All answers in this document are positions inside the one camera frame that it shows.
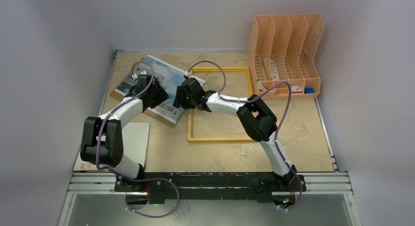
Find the building and sky photo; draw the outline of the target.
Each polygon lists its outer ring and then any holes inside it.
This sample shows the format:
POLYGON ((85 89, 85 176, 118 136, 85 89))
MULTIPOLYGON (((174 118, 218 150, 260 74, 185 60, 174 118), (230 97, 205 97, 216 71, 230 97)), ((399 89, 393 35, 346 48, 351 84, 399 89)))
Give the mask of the building and sky photo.
POLYGON ((135 74, 150 74, 150 69, 154 70, 154 76, 159 84, 169 95, 169 98, 161 102, 155 108, 147 108, 143 113, 150 116, 169 127, 175 127, 185 112, 183 108, 175 108, 173 102, 176 98, 177 87, 184 81, 185 71, 162 61, 154 56, 147 55, 142 58, 143 64, 133 67, 135 74))

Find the yellow wooden picture frame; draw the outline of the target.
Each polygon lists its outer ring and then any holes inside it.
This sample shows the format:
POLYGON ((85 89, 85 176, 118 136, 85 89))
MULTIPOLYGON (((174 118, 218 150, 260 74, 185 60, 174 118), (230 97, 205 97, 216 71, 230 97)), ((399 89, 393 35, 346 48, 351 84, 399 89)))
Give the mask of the yellow wooden picture frame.
MULTIPOLYGON (((189 71, 190 74, 195 74, 197 72, 242 72, 246 76, 248 95, 253 94, 252 79, 247 67, 225 67, 222 70, 213 67, 194 67, 189 71)), ((214 112, 220 112, 224 114, 229 114, 232 116, 237 116, 237 110, 242 106, 243 99, 237 99, 235 97, 225 96, 226 100, 219 98, 217 94, 213 95, 212 99, 208 100, 208 105, 213 106, 214 112)), ((243 142, 254 142, 249 136, 240 136, 240 137, 194 137, 193 136, 193 118, 194 110, 188 110, 188 121, 187 121, 187 141, 190 143, 214 143, 214 142, 223 142, 223 143, 243 143, 243 142)))

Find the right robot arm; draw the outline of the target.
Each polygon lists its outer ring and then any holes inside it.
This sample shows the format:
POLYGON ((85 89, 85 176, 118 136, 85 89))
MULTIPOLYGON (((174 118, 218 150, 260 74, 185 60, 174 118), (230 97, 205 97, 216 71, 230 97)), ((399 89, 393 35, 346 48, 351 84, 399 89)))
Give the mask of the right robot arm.
POLYGON ((276 187, 287 190, 292 185, 302 185, 277 137, 282 122, 277 121, 275 114, 260 96, 224 96, 213 90, 204 90, 198 80, 189 77, 177 86, 173 105, 176 108, 219 112, 238 117, 247 135, 262 146, 270 161, 276 187))

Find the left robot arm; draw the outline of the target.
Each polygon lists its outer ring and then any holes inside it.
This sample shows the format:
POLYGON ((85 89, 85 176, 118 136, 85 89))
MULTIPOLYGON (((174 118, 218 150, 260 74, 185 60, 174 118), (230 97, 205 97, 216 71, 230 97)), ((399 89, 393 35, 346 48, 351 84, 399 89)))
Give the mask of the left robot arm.
POLYGON ((154 108, 169 98, 157 78, 140 74, 132 92, 117 106, 99 117, 89 116, 83 126, 80 158, 98 170, 109 170, 127 180, 133 191, 141 191, 148 181, 144 168, 124 154, 122 130, 147 108, 154 108))

